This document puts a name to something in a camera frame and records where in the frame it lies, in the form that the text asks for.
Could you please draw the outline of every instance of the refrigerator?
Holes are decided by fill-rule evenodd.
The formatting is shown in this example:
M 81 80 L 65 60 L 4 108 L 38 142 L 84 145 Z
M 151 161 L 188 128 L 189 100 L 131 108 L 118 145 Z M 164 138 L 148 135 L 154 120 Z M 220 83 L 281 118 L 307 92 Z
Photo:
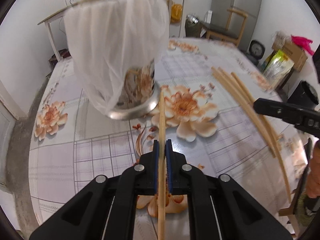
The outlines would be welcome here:
M 241 42 L 239 44 L 239 49 L 247 51 L 259 16 L 261 1 L 262 0 L 212 0 L 211 23 L 225 27 L 229 16 L 229 12 L 227 11 L 227 9 L 229 8 L 233 7 L 246 11 L 248 14 L 248 18 L 243 36 L 241 38 Z M 242 22 L 243 17 L 240 17 L 237 14 L 233 13 L 229 30 L 238 35 L 241 29 Z

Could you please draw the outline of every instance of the pile of chopsticks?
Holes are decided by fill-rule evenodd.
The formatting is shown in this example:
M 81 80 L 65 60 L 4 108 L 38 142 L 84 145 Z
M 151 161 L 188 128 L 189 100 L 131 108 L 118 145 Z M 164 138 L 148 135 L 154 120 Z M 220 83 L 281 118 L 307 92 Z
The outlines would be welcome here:
M 217 70 L 212 67 L 211 69 L 212 75 L 215 77 L 215 79 L 219 81 L 219 83 L 225 88 L 225 90 L 229 92 L 229 94 L 242 107 L 247 116 L 251 119 L 252 123 L 257 128 L 265 143 L 268 145 L 273 157 L 276 157 L 278 159 L 284 177 L 288 200 L 289 203 L 291 203 L 291 191 L 288 176 L 280 154 L 281 147 L 278 142 L 278 139 L 280 137 L 276 134 L 270 122 L 264 115 L 257 115 L 255 113 L 253 109 L 253 103 L 255 102 L 255 99 L 248 91 L 247 87 L 239 79 L 236 73 L 232 72 L 231 75 L 229 75 L 221 68 L 218 68 Z

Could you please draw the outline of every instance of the concrete floor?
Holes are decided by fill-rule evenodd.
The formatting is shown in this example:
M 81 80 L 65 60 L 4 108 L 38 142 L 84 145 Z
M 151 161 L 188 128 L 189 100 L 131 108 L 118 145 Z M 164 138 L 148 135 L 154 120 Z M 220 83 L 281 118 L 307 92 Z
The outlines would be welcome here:
M 6 184 L 14 196 L 18 222 L 24 239 L 29 239 L 31 233 L 39 226 L 31 203 L 28 161 L 33 125 L 48 80 L 49 78 L 45 80 L 37 93 L 28 117 L 16 122 L 7 153 Z

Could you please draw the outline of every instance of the black chair seat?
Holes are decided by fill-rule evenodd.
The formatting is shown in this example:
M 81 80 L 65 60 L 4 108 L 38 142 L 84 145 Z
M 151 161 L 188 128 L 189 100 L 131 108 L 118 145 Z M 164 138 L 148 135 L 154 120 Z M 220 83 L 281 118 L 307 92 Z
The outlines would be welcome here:
M 230 38 L 233 38 L 233 39 L 237 39 L 238 36 L 236 34 L 234 34 L 233 32 L 231 31 L 228 31 L 226 30 L 226 28 L 224 27 L 221 27 L 221 26 L 218 26 L 218 25 L 215 25 L 215 24 L 209 24 L 209 23 L 204 23 L 202 22 L 204 28 L 206 30 L 209 30 L 209 31 L 212 31 L 212 32 L 215 32 L 215 33 L 219 33 L 219 34 L 222 34 L 224 36 L 228 36 Z

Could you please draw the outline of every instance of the yellow plastic bag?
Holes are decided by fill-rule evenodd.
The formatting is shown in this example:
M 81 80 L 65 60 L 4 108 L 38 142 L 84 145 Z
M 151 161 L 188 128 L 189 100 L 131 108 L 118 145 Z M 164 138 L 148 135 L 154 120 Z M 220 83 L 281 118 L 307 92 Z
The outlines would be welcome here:
M 178 23 L 181 21 L 182 5 L 174 4 L 171 7 L 171 23 Z

